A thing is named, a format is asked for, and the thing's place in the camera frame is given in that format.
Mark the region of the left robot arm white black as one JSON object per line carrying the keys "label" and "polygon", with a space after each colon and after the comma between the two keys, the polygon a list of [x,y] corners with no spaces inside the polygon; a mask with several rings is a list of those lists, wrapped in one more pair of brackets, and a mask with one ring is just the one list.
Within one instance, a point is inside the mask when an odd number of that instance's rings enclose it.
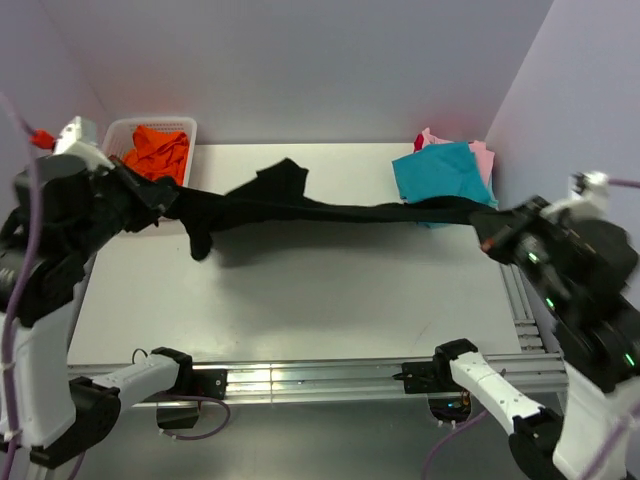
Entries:
{"label": "left robot arm white black", "polygon": [[1,230],[1,448],[55,470],[111,432],[137,403],[195,386],[192,358],[167,347],[94,378],[70,378],[67,307],[87,262],[121,232],[152,225],[178,196],[119,162],[71,154],[35,159],[14,180],[17,207]]}

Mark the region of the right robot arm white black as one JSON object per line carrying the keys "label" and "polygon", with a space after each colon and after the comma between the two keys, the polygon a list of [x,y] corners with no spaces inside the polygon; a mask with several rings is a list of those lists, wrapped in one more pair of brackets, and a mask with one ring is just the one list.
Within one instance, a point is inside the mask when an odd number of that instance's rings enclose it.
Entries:
{"label": "right robot arm white black", "polygon": [[626,479],[639,424],[639,312],[624,297],[639,256],[628,233],[599,213],[534,197],[507,211],[472,210],[469,224],[492,260],[517,267],[554,316],[567,378],[562,413],[528,398],[467,339],[406,362],[408,394],[468,393],[508,437],[531,479]]}

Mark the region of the black t-shirt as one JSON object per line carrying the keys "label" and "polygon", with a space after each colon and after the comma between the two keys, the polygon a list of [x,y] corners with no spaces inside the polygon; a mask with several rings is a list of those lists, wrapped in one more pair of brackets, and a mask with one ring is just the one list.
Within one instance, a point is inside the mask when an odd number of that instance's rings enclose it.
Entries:
{"label": "black t-shirt", "polygon": [[259,170],[253,180],[224,195],[179,186],[168,177],[161,178],[159,184],[177,193],[165,216],[183,224],[191,256],[196,261],[204,260],[211,252],[214,233],[269,221],[471,225],[484,241],[513,219],[508,212],[455,196],[434,197],[414,204],[322,203],[304,196],[307,175],[307,169],[286,158]]}

